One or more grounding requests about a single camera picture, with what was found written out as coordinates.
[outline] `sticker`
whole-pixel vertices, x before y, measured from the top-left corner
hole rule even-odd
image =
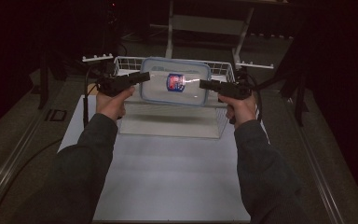
[[[185,89],[185,76],[181,74],[170,73],[167,77],[167,90],[183,92]]]

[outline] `hand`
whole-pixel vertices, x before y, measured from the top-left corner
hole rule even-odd
[[[223,95],[218,95],[219,99],[228,104],[226,117],[232,119],[235,116],[234,128],[237,129],[244,122],[255,119],[255,95],[252,94],[244,100],[236,100]]]
[[[124,100],[132,96],[134,91],[135,88],[130,87],[115,97],[110,97],[98,92],[96,112],[106,115],[116,122],[118,117],[123,117],[126,114]]]

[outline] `clear plastic food container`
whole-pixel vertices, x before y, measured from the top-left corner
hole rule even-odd
[[[200,79],[211,79],[205,63],[152,57],[144,59],[141,72],[150,74],[150,80],[140,85],[141,98],[147,102],[203,106],[208,99],[208,91],[200,88]]]

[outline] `dark sleeve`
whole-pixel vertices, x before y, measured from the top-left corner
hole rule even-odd
[[[91,223],[112,161],[117,125],[95,114],[74,146],[61,150],[47,180],[12,223]]]
[[[234,133],[242,202],[252,223],[310,223],[298,196],[301,183],[257,120]]]

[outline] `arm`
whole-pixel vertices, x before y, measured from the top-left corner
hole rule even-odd
[[[77,144],[57,154],[44,186],[19,208],[12,223],[91,223],[112,161],[116,120],[132,93],[97,95],[97,114]]]
[[[310,223],[299,203],[301,184],[269,144],[255,119],[255,98],[235,100],[219,96],[227,107],[227,117],[236,117],[235,140],[238,149],[237,172],[243,205],[252,223]]]

